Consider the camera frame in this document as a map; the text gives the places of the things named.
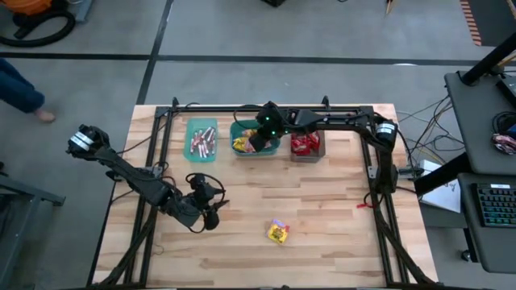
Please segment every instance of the black floor line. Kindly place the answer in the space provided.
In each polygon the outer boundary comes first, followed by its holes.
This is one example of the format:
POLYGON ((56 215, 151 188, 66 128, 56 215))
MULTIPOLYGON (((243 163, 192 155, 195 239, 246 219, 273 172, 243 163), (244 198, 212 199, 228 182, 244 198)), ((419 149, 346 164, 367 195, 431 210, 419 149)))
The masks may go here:
POLYGON ((145 99, 147 98, 148 87, 151 84, 152 74, 154 73, 154 68, 156 67, 156 59, 158 53, 160 53, 161 43, 163 42, 164 37, 164 31, 167 29, 167 24, 169 23, 170 10, 172 9, 173 2, 174 0, 167 0, 167 3, 164 6, 163 15, 161 15, 160 26, 158 27, 158 32, 156 34, 156 38, 154 39, 154 45, 152 46, 152 51, 150 55, 151 58, 147 63, 147 68, 145 69, 142 85, 139 87, 136 105, 143 105, 145 103, 145 99))
POLYGON ((150 60, 145 54, 0 52, 2 58, 41 60, 150 60))
POLYGON ((158 61, 227 62, 227 63, 280 63, 280 64, 415 64, 439 66, 473 66, 479 60, 415 60, 373 59, 352 57, 303 57, 303 56, 174 56, 161 55, 158 61))

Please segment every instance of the plastic bin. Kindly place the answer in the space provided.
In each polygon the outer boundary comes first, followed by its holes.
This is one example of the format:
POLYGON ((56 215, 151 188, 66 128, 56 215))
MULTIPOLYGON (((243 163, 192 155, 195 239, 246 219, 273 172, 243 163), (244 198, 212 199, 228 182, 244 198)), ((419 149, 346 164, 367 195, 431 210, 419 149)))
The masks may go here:
POLYGON ((233 148, 233 140, 242 137, 242 131, 246 130, 247 128, 258 128, 259 124, 256 120, 241 120, 238 123, 233 122, 230 127, 230 137, 229 137, 229 146, 231 149, 233 149, 233 152, 236 155, 239 156, 267 156, 267 155, 274 155, 276 154, 277 148, 280 146, 281 142, 279 139, 271 140, 271 147, 265 148, 264 150, 260 152, 255 153, 245 153, 237 151, 233 148))
POLYGON ((216 118, 191 118, 188 120, 186 124, 186 134, 185 134, 185 149, 183 150, 183 155, 190 162, 214 162, 217 157, 217 146, 218 146, 218 127, 217 127, 217 119, 216 118), (215 129, 215 144, 214 148, 210 148, 209 155, 206 157, 201 157, 199 155, 199 150, 195 148, 195 150, 190 152, 191 140, 195 136, 195 132, 205 132, 209 127, 213 127, 215 129))

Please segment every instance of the person's foot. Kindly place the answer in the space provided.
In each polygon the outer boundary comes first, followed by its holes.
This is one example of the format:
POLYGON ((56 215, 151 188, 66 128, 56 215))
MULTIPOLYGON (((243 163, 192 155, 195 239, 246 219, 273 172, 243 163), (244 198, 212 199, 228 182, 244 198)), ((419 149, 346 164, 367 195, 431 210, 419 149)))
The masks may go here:
POLYGON ((54 114, 52 114, 50 112, 47 112, 46 110, 42 110, 42 109, 37 109, 34 112, 34 115, 36 117, 38 117, 38 119, 41 122, 51 123, 51 122, 54 122, 56 120, 56 116, 54 114))

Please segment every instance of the black hose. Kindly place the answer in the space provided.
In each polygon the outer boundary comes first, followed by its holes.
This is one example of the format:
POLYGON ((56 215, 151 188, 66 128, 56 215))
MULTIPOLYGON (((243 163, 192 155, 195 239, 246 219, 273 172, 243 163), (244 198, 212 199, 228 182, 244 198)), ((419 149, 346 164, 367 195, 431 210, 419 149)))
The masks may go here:
POLYGON ((5 44, 7 46, 16 47, 16 48, 37 48, 47 44, 53 44, 56 41, 59 41, 66 37, 70 32, 72 32, 75 27, 75 16, 66 10, 55 10, 44 12, 43 14, 37 16, 29 16, 28 25, 26 27, 22 27, 22 29, 28 29, 29 32, 34 28, 38 27, 41 23, 49 19, 54 19, 57 17, 65 17, 66 25, 61 28, 58 32, 53 35, 45 36, 40 39, 32 39, 32 40, 16 40, 16 39, 7 39, 5 37, 0 36, 0 44, 5 44))

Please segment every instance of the keyboard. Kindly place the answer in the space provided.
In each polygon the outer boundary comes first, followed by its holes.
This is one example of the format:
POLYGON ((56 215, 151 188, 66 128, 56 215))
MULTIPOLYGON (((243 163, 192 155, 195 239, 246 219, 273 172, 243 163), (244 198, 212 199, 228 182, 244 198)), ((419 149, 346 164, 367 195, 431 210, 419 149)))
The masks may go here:
POLYGON ((482 226, 516 228, 516 184, 473 184, 482 226))

